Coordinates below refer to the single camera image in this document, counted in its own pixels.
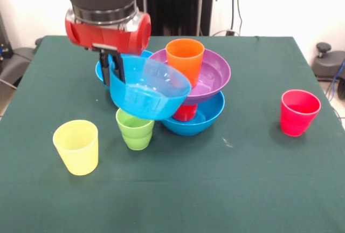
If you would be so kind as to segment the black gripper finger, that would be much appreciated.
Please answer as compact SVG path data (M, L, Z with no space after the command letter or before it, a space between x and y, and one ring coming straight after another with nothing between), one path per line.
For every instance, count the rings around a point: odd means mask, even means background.
M121 55L118 52L115 52L112 55L112 60L115 65L114 74L118 77L119 80L125 83L126 82L125 69L124 69L123 59Z
M109 86L109 62L108 62L108 54L104 50L100 50L99 53L99 62L101 66L102 76L103 76L103 83L105 86Z

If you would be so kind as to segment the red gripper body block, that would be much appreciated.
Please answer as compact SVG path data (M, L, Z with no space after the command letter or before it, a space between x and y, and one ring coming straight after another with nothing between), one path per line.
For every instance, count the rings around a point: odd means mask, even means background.
M141 55L151 35L148 13L137 11L132 19L112 25L82 23L72 9L65 17L65 30L69 40L88 49L117 50L119 53Z

